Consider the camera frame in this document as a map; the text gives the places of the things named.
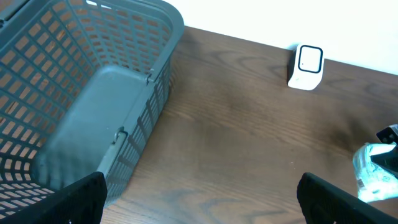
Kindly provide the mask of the teal wet wipes pack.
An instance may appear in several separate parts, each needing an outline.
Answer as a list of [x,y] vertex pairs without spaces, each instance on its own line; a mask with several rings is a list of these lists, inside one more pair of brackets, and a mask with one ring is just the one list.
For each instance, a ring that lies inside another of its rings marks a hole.
[[359,148],[353,157],[358,198],[366,203],[397,198],[397,178],[371,160],[391,152],[395,144],[369,144]]

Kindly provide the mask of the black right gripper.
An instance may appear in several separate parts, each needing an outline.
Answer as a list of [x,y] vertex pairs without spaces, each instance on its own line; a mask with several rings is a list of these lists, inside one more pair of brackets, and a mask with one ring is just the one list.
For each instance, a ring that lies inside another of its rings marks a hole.
[[[397,144],[397,132],[397,124],[392,124],[376,133],[376,136],[383,144]],[[397,177],[397,149],[373,155],[371,156],[371,161],[391,173],[394,177]]]

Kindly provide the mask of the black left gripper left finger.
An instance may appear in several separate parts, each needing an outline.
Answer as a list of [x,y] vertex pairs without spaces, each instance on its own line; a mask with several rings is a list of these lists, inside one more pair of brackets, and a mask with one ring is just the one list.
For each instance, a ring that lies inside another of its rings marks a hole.
[[107,197],[102,172],[94,172],[1,220],[3,224],[99,224]]

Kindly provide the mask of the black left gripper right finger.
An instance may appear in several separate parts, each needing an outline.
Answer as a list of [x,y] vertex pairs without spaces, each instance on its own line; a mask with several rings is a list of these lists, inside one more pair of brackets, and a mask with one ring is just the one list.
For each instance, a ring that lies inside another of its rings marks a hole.
[[297,200],[308,224],[397,224],[396,218],[309,172],[298,183]]

